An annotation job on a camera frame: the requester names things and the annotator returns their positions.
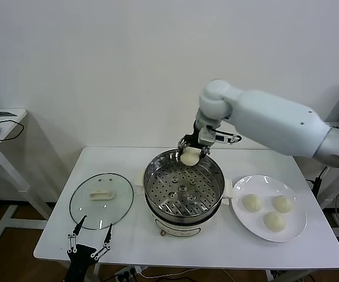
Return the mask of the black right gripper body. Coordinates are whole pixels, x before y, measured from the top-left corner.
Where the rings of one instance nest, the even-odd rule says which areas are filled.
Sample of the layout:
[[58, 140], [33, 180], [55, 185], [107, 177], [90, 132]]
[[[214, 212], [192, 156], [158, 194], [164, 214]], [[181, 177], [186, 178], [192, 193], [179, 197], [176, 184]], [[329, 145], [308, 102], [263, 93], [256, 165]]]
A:
[[204, 147], [210, 147], [209, 145], [204, 145], [199, 142], [199, 133], [200, 130], [196, 126], [196, 122], [193, 124], [193, 133], [190, 135], [184, 136], [184, 142], [188, 147], [193, 147], [196, 149], [202, 149]]

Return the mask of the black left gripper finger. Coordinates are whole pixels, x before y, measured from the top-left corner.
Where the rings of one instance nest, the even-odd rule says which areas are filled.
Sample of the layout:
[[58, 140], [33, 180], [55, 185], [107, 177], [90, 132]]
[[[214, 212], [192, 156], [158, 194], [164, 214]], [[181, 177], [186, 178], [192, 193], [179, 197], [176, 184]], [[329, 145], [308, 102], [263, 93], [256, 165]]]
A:
[[69, 248], [67, 249], [67, 253], [77, 252], [76, 240], [86, 218], [87, 218], [87, 215], [84, 215], [82, 219], [80, 220], [80, 222], [75, 225], [73, 231], [68, 234]]
[[113, 224], [111, 223], [109, 225], [108, 232], [106, 233], [106, 237], [103, 241], [102, 247], [91, 255], [91, 258], [93, 258], [94, 260], [100, 260], [110, 250], [112, 227]]

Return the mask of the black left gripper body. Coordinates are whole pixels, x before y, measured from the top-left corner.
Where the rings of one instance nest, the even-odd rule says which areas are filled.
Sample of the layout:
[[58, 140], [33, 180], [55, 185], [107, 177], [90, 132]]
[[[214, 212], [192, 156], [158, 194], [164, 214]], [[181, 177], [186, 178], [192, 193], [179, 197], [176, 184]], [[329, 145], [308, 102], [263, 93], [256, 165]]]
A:
[[76, 245], [76, 252], [68, 253], [70, 265], [63, 279], [64, 282], [84, 282], [88, 268], [96, 264], [96, 249], [82, 244]]

